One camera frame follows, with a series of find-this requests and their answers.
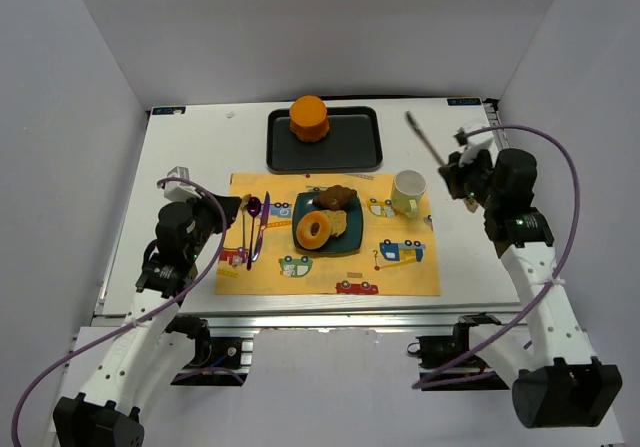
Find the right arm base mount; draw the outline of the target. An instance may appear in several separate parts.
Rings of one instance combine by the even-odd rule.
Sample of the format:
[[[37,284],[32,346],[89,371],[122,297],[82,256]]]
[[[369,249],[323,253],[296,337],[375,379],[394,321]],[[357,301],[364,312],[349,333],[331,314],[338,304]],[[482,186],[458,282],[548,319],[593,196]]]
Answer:
[[[451,334],[419,336],[407,346],[406,353],[409,357],[419,361],[421,369],[419,376],[424,377],[429,372],[466,352],[469,348],[470,328],[485,324],[502,325],[500,320],[487,313],[464,315],[454,324]],[[477,356],[471,357],[455,368],[441,374],[435,379],[435,382],[469,379],[474,376],[481,376],[481,379],[426,387],[423,388],[423,391],[501,391],[507,389],[507,385],[489,368],[488,364]]]

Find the bread slice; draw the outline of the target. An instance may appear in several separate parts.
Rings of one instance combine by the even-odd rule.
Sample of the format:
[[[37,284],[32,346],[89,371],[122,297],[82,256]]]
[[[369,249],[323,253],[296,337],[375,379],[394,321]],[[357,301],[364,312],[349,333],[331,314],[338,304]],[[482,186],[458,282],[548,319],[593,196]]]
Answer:
[[[331,237],[339,237],[346,232],[347,213],[344,210],[322,210],[321,213],[329,220]]]

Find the metal tongs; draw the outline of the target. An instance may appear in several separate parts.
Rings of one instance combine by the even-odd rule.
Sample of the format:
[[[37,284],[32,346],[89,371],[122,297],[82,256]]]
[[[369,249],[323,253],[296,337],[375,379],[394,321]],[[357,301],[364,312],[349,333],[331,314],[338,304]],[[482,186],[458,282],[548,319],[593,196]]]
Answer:
[[[417,120],[414,117],[414,115],[410,111],[406,111],[404,113],[404,117],[405,117],[405,121],[406,121],[407,125],[409,126],[409,128],[416,135],[416,137],[421,141],[421,143],[424,145],[424,147],[428,150],[428,152],[431,154],[431,156],[433,157],[433,159],[435,160],[437,165],[439,167],[444,166],[445,165],[444,159],[437,152],[437,150],[436,150],[435,146],[433,145],[433,143],[426,136],[426,134],[422,130],[420,124],[417,122]]]

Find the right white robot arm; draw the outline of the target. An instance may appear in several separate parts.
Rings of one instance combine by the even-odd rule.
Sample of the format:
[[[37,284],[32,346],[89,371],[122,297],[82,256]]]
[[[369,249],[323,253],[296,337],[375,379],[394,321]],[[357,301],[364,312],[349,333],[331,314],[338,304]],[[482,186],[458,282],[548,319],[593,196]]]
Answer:
[[[440,167],[455,199],[484,210],[484,228],[523,306],[531,347],[487,314],[458,323],[455,336],[509,387],[526,428],[596,427],[622,387],[579,326],[558,267],[554,237],[533,205],[537,162],[520,149],[492,157],[485,148],[450,154]]]

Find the glazed donut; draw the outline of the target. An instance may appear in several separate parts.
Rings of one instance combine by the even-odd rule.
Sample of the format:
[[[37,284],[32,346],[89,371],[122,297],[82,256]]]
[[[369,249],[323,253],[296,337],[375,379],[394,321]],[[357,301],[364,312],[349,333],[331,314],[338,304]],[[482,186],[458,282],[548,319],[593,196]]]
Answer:
[[[321,211],[306,214],[296,227],[296,240],[301,248],[317,250],[331,237],[331,223]]]

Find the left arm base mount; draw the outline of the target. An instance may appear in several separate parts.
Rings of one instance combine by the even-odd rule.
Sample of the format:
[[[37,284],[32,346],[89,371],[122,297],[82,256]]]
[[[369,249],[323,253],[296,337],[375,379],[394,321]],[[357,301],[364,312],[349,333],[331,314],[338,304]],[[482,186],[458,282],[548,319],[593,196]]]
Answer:
[[[184,334],[193,358],[173,379],[174,386],[241,386],[251,364],[253,342],[238,336],[212,335],[206,320],[174,318],[165,332]]]

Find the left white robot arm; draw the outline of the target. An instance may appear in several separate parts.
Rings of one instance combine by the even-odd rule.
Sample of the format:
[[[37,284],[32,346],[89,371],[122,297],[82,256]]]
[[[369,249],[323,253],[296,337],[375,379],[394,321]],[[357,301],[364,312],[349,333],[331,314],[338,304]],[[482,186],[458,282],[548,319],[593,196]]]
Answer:
[[[53,412],[62,446],[140,446],[144,421],[179,371],[203,355],[206,321],[180,312],[202,278],[196,260],[212,235],[225,234],[241,200],[196,190],[158,213],[135,293],[97,369]]]

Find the brown chocolate pastry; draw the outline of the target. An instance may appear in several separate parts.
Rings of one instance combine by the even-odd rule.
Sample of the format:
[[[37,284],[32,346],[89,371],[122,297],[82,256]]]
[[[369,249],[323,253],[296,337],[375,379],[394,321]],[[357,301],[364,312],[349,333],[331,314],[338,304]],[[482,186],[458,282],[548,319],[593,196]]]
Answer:
[[[350,187],[334,185],[320,192],[314,199],[313,204],[326,210],[338,211],[357,196],[357,191]]]

